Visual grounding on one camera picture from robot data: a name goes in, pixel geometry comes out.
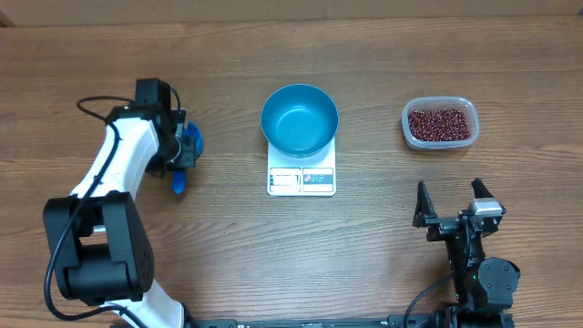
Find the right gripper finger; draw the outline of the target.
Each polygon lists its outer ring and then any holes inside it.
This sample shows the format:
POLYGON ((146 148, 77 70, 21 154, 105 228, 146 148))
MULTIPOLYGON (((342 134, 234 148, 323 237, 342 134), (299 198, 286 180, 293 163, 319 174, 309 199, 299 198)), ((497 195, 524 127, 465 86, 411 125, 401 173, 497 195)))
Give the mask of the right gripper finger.
POLYGON ((429 192, 421 180, 417 185, 417 198, 414 211, 413 226, 428 227, 436 222, 436 212, 429 192))
POLYGON ((480 178, 475 178, 471 182, 471 186, 476 199, 493 198, 493 195, 480 178))

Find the blue plastic measuring scoop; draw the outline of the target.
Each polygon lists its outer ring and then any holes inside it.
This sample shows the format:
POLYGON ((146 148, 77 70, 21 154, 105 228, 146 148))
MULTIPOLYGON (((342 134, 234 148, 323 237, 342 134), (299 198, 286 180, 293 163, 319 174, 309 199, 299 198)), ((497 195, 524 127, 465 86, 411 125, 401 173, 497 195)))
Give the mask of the blue plastic measuring scoop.
MULTIPOLYGON (((199 127, 195 123, 189 122, 186 125, 186 127, 181 131, 181 134, 185 131, 193 132, 194 135, 198 138, 197 146, 198 146, 198 158, 199 158, 203 149, 204 149, 204 137, 203 137, 199 127)), ((174 192, 177 195, 181 195, 185 191, 187 179, 188 179, 188 170, 172 171, 171 188, 174 190, 174 192)))

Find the teal metal bowl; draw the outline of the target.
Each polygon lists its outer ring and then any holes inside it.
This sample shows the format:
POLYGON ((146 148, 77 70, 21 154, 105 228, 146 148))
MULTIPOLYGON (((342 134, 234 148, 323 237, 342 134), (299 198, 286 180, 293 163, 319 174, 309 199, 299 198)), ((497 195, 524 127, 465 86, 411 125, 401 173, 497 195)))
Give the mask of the teal metal bowl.
POLYGON ((274 91, 260 115, 261 131, 279 152, 307 158, 332 142, 340 115, 332 98, 322 89, 291 84, 274 91))

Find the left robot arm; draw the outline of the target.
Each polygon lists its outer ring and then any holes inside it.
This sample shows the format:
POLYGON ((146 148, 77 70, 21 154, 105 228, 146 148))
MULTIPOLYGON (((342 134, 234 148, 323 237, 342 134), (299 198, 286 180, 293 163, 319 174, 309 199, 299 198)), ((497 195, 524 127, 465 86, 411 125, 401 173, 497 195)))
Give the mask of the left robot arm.
POLYGON ((70 322, 112 312, 128 327, 193 327, 188 307, 155 279, 136 197, 146 174, 171 174, 173 192, 182 194, 202 134, 187 121, 178 91, 158 78, 137 80, 135 96, 118 103, 101 118, 106 136, 87 175, 44 207, 46 308, 70 322))

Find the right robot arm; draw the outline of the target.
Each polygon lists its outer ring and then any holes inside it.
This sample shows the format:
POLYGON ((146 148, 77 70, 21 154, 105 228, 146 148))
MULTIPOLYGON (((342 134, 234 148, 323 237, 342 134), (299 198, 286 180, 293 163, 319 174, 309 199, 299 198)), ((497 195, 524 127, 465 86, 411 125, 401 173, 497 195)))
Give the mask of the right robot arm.
POLYGON ((513 305, 521 272, 511 261, 488 258, 482 239, 498 231, 506 208, 489 192, 481 179, 471 182, 474 198, 455 217, 437 215, 425 184, 417 185, 413 226, 426 228, 428 241, 442 241, 451 273, 420 292, 404 313, 405 327, 512 327, 513 305), (455 302, 445 303, 430 314, 411 317, 414 306, 429 292, 451 282, 455 302))

